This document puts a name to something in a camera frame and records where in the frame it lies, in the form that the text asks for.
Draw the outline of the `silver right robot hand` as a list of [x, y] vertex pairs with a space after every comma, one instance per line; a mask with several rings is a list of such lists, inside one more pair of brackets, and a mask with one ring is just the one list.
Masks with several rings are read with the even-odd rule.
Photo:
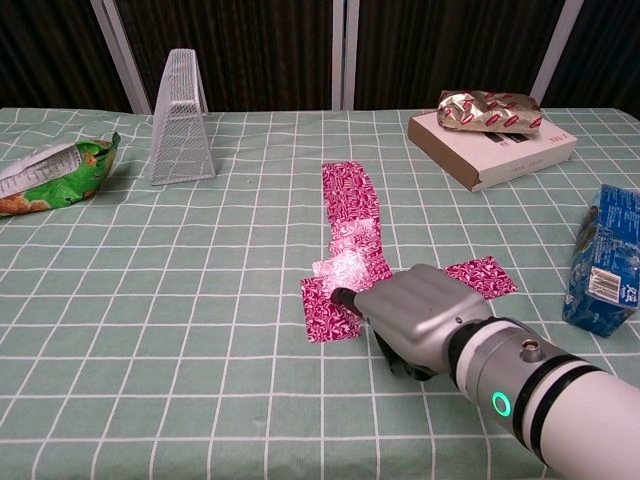
[[392, 373], [417, 381], [449, 373], [450, 338], [492, 314], [481, 293], [426, 264], [361, 292], [337, 288], [331, 301], [366, 322]]

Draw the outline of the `green snack bag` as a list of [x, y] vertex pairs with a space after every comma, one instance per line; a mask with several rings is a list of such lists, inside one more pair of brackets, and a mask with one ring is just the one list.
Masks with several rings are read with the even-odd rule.
[[90, 139], [14, 161], [0, 171], [0, 217], [64, 208], [91, 197], [108, 177], [120, 143]]

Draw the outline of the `dark corrugated screen panel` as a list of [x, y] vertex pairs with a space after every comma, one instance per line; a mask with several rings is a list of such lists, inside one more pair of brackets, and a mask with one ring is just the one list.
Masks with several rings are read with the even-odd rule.
[[531, 91], [564, 0], [360, 0], [354, 107]]
[[333, 0], [115, 0], [151, 102], [171, 50], [196, 52], [208, 108], [326, 110]]
[[543, 105], [640, 119], [640, 0], [584, 0]]
[[0, 0], [0, 108], [130, 113], [90, 0]]

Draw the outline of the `flat white cardboard box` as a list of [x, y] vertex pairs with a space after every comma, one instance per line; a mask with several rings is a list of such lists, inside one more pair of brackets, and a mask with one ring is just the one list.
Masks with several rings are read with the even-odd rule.
[[533, 135], [446, 129], [435, 113], [409, 119], [408, 139], [471, 192], [567, 161], [577, 138], [544, 120]]

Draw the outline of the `gold red foil snack bag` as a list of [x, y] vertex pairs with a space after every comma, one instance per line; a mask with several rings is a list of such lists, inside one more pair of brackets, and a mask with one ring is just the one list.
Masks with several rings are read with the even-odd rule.
[[519, 93], [443, 91], [437, 108], [438, 124], [455, 131], [537, 134], [542, 119], [537, 101]]

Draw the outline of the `green checked tablecloth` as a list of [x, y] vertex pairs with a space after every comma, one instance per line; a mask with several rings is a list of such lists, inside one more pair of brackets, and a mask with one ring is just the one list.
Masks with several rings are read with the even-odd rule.
[[0, 218], [0, 480], [555, 480], [445, 377], [392, 375], [364, 331], [306, 338], [300, 281], [331, 239], [321, 167], [356, 160], [394, 270], [491, 256], [492, 302], [640, 385], [640, 318], [561, 319], [602, 184], [640, 190], [640, 114], [549, 109], [571, 158], [469, 193], [412, 145], [406, 111], [212, 113], [219, 174], [152, 186], [145, 115], [0, 107], [0, 170], [121, 142], [89, 200]]

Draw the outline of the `blue snack package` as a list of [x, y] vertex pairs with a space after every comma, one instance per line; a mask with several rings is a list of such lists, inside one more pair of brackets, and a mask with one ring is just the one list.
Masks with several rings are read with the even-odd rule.
[[603, 184], [583, 217], [562, 319], [608, 337], [640, 310], [640, 192]]

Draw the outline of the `white screen frame post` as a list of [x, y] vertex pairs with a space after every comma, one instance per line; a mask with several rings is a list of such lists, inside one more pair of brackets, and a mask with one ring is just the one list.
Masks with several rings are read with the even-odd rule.
[[332, 0], [331, 108], [355, 103], [360, 0]]
[[539, 104], [542, 104], [583, 3], [584, 0], [564, 0], [562, 10], [530, 92], [530, 95]]
[[151, 106], [115, 0], [89, 0], [131, 109], [151, 114]]

